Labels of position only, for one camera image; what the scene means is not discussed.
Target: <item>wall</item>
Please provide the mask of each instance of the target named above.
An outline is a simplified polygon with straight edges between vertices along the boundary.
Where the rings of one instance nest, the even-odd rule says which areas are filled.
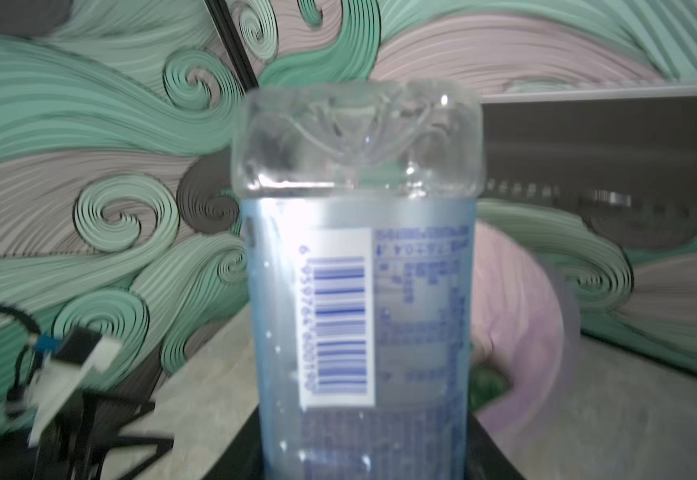
[[[445,76],[477,91],[697,82],[697,2],[230,2],[261,85]],[[202,0],[0,0],[0,303],[125,350],[149,392],[247,301],[228,188],[242,98]],[[584,329],[697,371],[697,234],[492,201],[577,288]],[[538,232],[553,229],[551,245]],[[0,402],[25,340],[0,316]],[[27,425],[7,422],[0,432]]]

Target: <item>plastic bottle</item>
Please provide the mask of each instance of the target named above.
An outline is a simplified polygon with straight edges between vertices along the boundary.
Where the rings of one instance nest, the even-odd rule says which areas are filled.
[[[267,480],[461,480],[481,109],[444,81],[264,88],[238,116]]]

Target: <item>black rod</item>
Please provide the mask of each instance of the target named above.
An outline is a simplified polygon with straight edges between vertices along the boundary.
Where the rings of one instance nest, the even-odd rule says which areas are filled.
[[[255,72],[252,71],[252,65],[247,58],[242,39],[236,32],[236,26],[231,18],[226,0],[205,0],[205,3],[223,46],[226,47],[228,56],[231,57],[231,63],[239,83],[242,85],[242,91],[247,93],[258,88],[258,79]]]

